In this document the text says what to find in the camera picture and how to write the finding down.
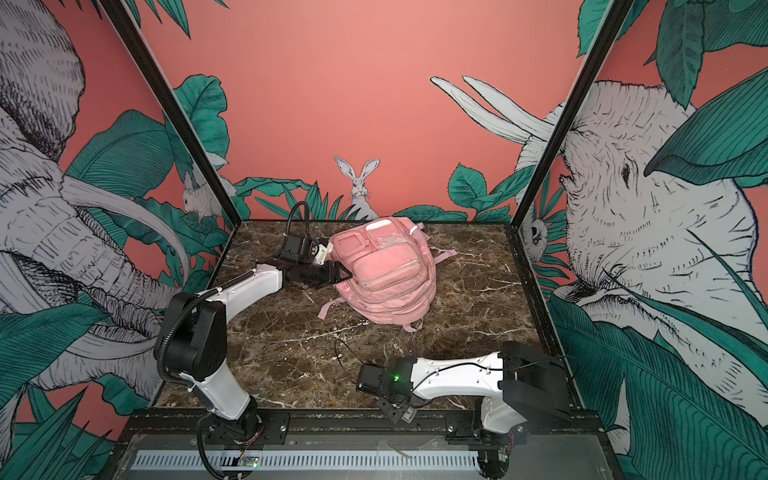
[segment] wire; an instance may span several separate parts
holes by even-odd
[[[241,461],[242,461],[242,460],[245,458],[245,451],[246,451],[246,450],[247,450],[247,449],[250,447],[250,444],[252,444],[253,442],[255,442],[255,441],[256,441],[256,439],[258,439],[258,438],[261,436],[261,434],[262,434],[263,432],[264,432],[264,424],[262,423],[262,424],[261,424],[261,428],[259,429],[259,432],[258,432],[256,435],[254,435],[254,436],[251,438],[251,440],[248,440],[248,443],[246,443],[246,444],[245,444],[245,446],[243,447],[243,451],[242,451],[242,452],[240,452],[240,460],[241,460]]]
[[[299,209],[299,207],[304,206],[304,229],[306,230],[306,235],[308,237],[311,237],[310,235],[310,206],[305,202],[304,200],[301,200],[299,202],[296,202],[293,205],[293,208],[290,209],[290,212],[288,213],[288,224],[286,225],[286,234],[283,238],[283,248],[286,247],[286,242],[288,241],[288,234],[290,233],[290,224],[293,222],[293,215],[296,213],[296,211]]]
[[[208,461],[208,455],[205,453],[205,444],[203,444],[203,424],[206,420],[208,420],[211,416],[213,416],[213,413],[208,412],[206,415],[203,415],[200,417],[199,420],[197,420],[197,427],[195,428],[195,436],[197,438],[197,452],[200,453],[200,460],[203,463],[203,467],[205,467],[206,471],[211,474],[214,478],[217,478],[217,480],[229,480],[232,478],[230,475],[224,476],[221,475],[219,472],[214,470],[214,466],[210,464]],[[242,472],[237,473],[237,477],[234,478],[245,478],[248,475],[250,475],[250,472],[245,472],[244,474]]]
[[[217,295],[219,293],[219,289],[227,289],[233,285],[238,284],[242,280],[246,279],[249,276],[253,275],[253,271],[248,271],[243,273],[242,275],[237,276],[236,278],[233,278],[232,280],[228,282],[224,282],[222,285],[218,286],[217,288],[213,288],[211,290],[208,290],[207,292],[204,292],[203,294],[194,297],[187,306],[184,307],[183,310],[179,313],[179,316],[176,317],[176,321],[174,322],[173,326],[171,326],[170,330],[166,334],[166,336],[163,337],[160,343],[160,348],[157,350],[157,356],[155,357],[157,359],[157,373],[160,374],[160,378],[165,380],[169,383],[176,383],[178,385],[183,385],[186,387],[191,387],[194,385],[193,382],[190,380],[182,379],[181,377],[177,377],[174,375],[171,375],[171,373],[168,371],[166,364],[165,364],[165,357],[168,354],[168,347],[170,346],[170,341],[174,338],[176,335],[176,331],[181,328],[181,326],[186,321],[187,317],[200,305],[205,302],[205,300],[211,298],[214,295]]]
[[[516,367],[515,367],[515,368],[513,368],[513,369],[493,369],[493,368],[491,368],[491,367],[488,367],[488,366],[483,366],[483,365],[480,365],[479,363],[475,363],[475,362],[461,362],[461,363],[456,363],[455,365],[449,365],[449,366],[446,366],[444,369],[437,369],[437,370],[435,370],[435,371],[433,371],[433,372],[430,372],[430,373],[429,373],[429,374],[427,374],[427,375],[426,375],[426,376],[425,376],[423,379],[421,379],[421,380],[419,381],[419,383],[417,383],[417,384],[416,384],[416,385],[415,385],[415,386],[414,386],[414,387],[411,389],[411,392],[410,392],[410,393],[414,393],[414,392],[416,391],[416,389],[417,389],[417,388],[419,388],[419,387],[421,386],[421,384],[422,384],[422,383],[424,383],[424,382],[425,382],[425,381],[426,381],[426,380],[427,380],[429,377],[431,377],[431,376],[435,375],[436,373],[440,373],[440,372],[444,372],[444,371],[446,371],[446,370],[450,370],[450,369],[453,369],[453,368],[455,368],[455,367],[457,367],[457,366],[466,366],[466,365],[471,365],[471,366],[476,366],[476,367],[479,367],[479,368],[481,368],[481,369],[485,369],[485,370],[491,370],[492,372],[512,372],[512,371],[515,371],[515,370],[524,369],[525,367],[529,367],[529,366],[532,366],[532,365],[536,365],[537,363],[541,363],[541,362],[547,362],[548,360],[554,360],[554,359],[564,359],[564,358],[574,358],[574,357],[572,357],[572,356],[570,356],[570,355],[549,356],[549,357],[547,357],[547,358],[545,358],[545,359],[537,360],[537,361],[535,361],[535,362],[526,363],[525,365],[516,366]]]
[[[360,362],[360,365],[365,365],[365,363],[360,359],[360,357],[357,356],[357,353],[355,353],[354,350],[352,350],[352,347],[347,345],[347,343],[342,340],[340,337],[336,337],[336,340],[333,341],[333,353],[336,355],[336,361],[339,362],[339,366],[341,367],[341,370],[344,371],[344,375],[346,375],[346,378],[349,380],[350,383],[353,385],[357,385],[357,383],[352,380],[352,376],[349,374],[349,371],[344,367],[344,365],[341,363],[341,354],[339,353],[339,342],[341,342],[350,353],[352,353],[352,356],[355,357],[355,359]]]

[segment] backpack strap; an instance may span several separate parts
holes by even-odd
[[[435,257],[435,265],[442,262],[443,260],[447,260],[448,258],[455,257],[458,255],[456,250],[448,250],[447,252],[440,253],[437,257]]]
[[[411,227],[411,231],[409,231],[408,233],[409,233],[411,236],[413,236],[413,232],[415,232],[415,231],[417,231],[417,230],[424,230],[424,223],[423,223],[423,222],[418,222],[416,225],[414,225],[413,227]],[[422,232],[422,235],[424,236],[424,241],[425,241],[425,242],[428,242],[428,241],[429,241],[429,235],[427,235],[427,234],[426,234],[426,233],[424,233],[424,232]]]
[[[325,305],[323,305],[323,308],[320,309],[320,313],[317,314],[317,318],[321,320],[325,320],[326,315],[328,315],[328,309],[330,309],[330,307],[337,305],[339,303],[346,303],[346,300],[344,300],[343,296],[340,296],[339,298],[335,298],[330,302],[326,303]]]

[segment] marble tabletop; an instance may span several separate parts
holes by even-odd
[[[330,237],[350,223],[315,223],[313,235]],[[254,221],[240,226],[213,285],[270,258],[282,242],[285,222]],[[371,323],[349,306],[334,306],[325,320],[320,307],[338,296],[320,290],[284,288],[237,315],[228,326],[227,362],[242,387],[264,407],[298,409],[375,408],[375,399],[355,390],[339,365],[335,337],[363,362],[384,364],[399,356],[457,359],[499,350],[517,340],[538,345],[531,311],[523,294],[504,227],[481,224],[428,224],[433,255],[458,255],[437,266],[437,294],[423,328]],[[341,363],[357,378],[360,363],[340,344]],[[165,386],[156,406],[199,406],[177,386]],[[445,397],[433,409],[471,408],[471,398]]]

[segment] elephant ear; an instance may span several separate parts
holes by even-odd
[[[80,58],[43,2],[0,2],[0,18],[0,108],[30,144],[58,161],[85,90]]]

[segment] elephant illustration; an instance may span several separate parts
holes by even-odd
[[[62,173],[84,88],[80,58],[45,5],[0,0],[0,313],[35,313],[88,294],[113,321],[93,325],[30,383],[51,390],[114,374],[151,399],[160,382],[154,311],[178,289],[139,271],[88,209],[159,233],[177,252],[184,280],[189,261],[176,233],[148,210]],[[0,462],[23,397],[24,387],[0,409]]]
[[[562,105],[542,120],[492,86],[465,77],[499,117],[453,84],[432,81],[483,128],[523,144],[516,169],[538,163]],[[568,201],[566,245],[577,281],[554,294],[579,305],[593,321],[631,326],[648,339],[661,335],[714,392],[766,425],[768,392],[751,371],[695,329],[640,303],[611,278],[642,296],[706,314],[768,342],[768,329],[747,297],[698,240],[719,253],[760,298],[752,276],[756,217],[744,192],[731,179],[693,185],[662,172],[643,175],[656,151],[694,111],[661,86],[592,85],[560,150],[570,171],[560,182]],[[523,237],[533,236],[523,232]],[[624,437],[612,438],[621,443],[614,443],[618,452],[629,448]]]

